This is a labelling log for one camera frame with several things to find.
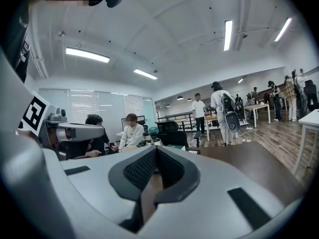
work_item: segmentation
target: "black office chair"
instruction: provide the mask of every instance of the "black office chair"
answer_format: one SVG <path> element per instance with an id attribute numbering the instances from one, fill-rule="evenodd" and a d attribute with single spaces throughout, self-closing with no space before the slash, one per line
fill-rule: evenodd
<path id="1" fill-rule="evenodd" d="M 184 131 L 178 131 L 178 125 L 174 121 L 156 122 L 159 128 L 157 137 L 164 145 L 181 145 L 188 147 L 187 135 Z"/>
<path id="2" fill-rule="evenodd" d="M 307 96 L 307 107 L 312 112 L 314 109 L 319 109 L 317 88 L 312 80 L 305 81 L 305 85 L 304 91 Z"/>

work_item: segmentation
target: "white sweater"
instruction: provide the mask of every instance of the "white sweater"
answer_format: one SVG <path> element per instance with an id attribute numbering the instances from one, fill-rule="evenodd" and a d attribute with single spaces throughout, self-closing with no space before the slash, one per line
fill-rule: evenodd
<path id="1" fill-rule="evenodd" d="M 144 127 L 136 124 L 135 127 L 126 126 L 120 141 L 119 149 L 137 146 L 143 140 Z"/>

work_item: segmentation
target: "wooden floor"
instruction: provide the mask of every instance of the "wooden floor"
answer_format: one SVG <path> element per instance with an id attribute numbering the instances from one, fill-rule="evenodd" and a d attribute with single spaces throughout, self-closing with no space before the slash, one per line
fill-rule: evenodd
<path id="1" fill-rule="evenodd" d="M 288 120 L 288 112 L 282 111 L 282 120 L 279 122 L 274 121 L 275 114 L 271 111 L 271 124 L 268 124 L 268 113 L 262 109 L 258 114 L 259 120 L 257 121 L 257 131 L 247 132 L 246 127 L 242 126 L 238 132 L 239 139 L 234 139 L 235 144 L 245 144 L 243 139 L 257 141 L 266 149 L 268 149 L 280 162 L 282 162 L 290 171 L 292 171 L 297 159 L 299 146 L 302 136 L 302 125 L 298 122 L 291 122 Z M 254 126 L 254 120 L 248 120 L 250 126 Z M 187 133 L 187 141 L 193 140 L 194 133 Z M 312 176 L 318 166 L 318 153 L 319 149 L 316 149 L 315 157 L 311 168 L 307 168 L 307 161 L 310 157 L 315 133 L 308 130 L 306 136 L 305 152 L 302 162 L 296 174 L 296 178 L 301 184 L 307 188 L 311 183 Z M 221 146 L 224 142 L 219 130 L 210 131 L 210 141 L 207 141 L 207 137 L 201 137 L 201 147 L 214 147 Z"/>

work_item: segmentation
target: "person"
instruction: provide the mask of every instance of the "person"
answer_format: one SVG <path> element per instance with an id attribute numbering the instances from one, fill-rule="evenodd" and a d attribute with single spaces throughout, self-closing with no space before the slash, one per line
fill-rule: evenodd
<path id="1" fill-rule="evenodd" d="M 238 94 L 236 94 L 235 101 L 236 101 L 236 103 L 238 103 L 238 102 L 242 102 L 243 100 L 241 99 L 241 97 Z"/>
<path id="2" fill-rule="evenodd" d="M 112 146 L 113 151 L 121 152 L 124 148 L 137 146 L 143 140 L 144 127 L 137 121 L 138 117 L 135 114 L 126 116 L 128 125 L 124 128 L 120 145 Z"/>
<path id="3" fill-rule="evenodd" d="M 102 126 L 102 123 L 103 123 L 103 119 L 97 114 L 89 114 L 87 119 L 85 120 L 85 124 L 89 124 L 89 125 Z M 106 132 L 104 129 L 104 134 L 101 137 L 93 139 L 91 143 L 91 149 L 98 150 L 100 152 L 99 156 L 103 156 L 105 155 L 105 147 L 104 147 L 105 143 L 110 147 L 110 140 L 108 136 L 106 135 Z"/>
<path id="4" fill-rule="evenodd" d="M 251 100 L 250 97 L 248 97 L 247 98 L 247 102 L 245 103 L 244 107 L 245 106 L 252 106 L 252 105 L 254 105 L 254 102 Z M 248 118 L 248 119 L 252 118 L 252 116 L 253 116 L 253 111 L 252 110 L 245 109 L 245 112 L 246 112 L 246 118 Z"/>
<path id="5" fill-rule="evenodd" d="M 193 118 L 196 120 L 196 128 L 199 131 L 199 125 L 201 128 L 201 135 L 205 134 L 205 104 L 203 101 L 200 100 L 200 93 L 195 94 L 195 101 L 192 103 L 192 111 L 193 111 Z"/>
<path id="6" fill-rule="evenodd" d="M 297 97 L 294 82 L 288 75 L 285 76 L 284 86 L 285 96 L 289 104 L 289 120 L 295 122 L 297 120 Z"/>
<path id="7" fill-rule="evenodd" d="M 280 107 L 280 102 L 279 102 L 280 89 L 275 85 L 275 83 L 273 81 L 268 82 L 268 87 L 270 87 L 272 90 L 270 97 L 273 98 L 274 108 L 276 110 L 276 118 L 274 120 L 280 121 L 281 120 L 281 113 L 280 113 L 281 107 Z"/>
<path id="8" fill-rule="evenodd" d="M 304 91 L 305 79 L 297 75 L 296 70 L 292 71 L 294 89 L 297 96 L 297 106 L 299 109 L 299 119 L 307 115 L 307 96 Z"/>
<path id="9" fill-rule="evenodd" d="M 220 126 L 220 132 L 224 140 L 223 146 L 232 145 L 234 133 L 232 133 L 225 121 L 223 95 L 226 94 L 231 98 L 228 91 L 223 90 L 219 82 L 213 82 L 214 93 L 211 95 L 211 106 L 217 111 L 217 121 Z"/>
<path id="10" fill-rule="evenodd" d="M 259 101 L 259 94 L 257 93 L 257 87 L 254 87 L 254 91 L 251 93 L 251 98 L 255 99 L 255 105 L 257 104 L 257 101 Z"/>

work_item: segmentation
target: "black pants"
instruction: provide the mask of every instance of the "black pants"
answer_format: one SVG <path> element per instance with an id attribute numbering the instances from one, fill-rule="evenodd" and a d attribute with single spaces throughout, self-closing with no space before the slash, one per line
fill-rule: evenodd
<path id="1" fill-rule="evenodd" d="M 200 124 L 200 127 L 201 127 L 201 133 L 205 133 L 204 117 L 196 118 L 197 131 L 199 131 L 199 124 Z"/>

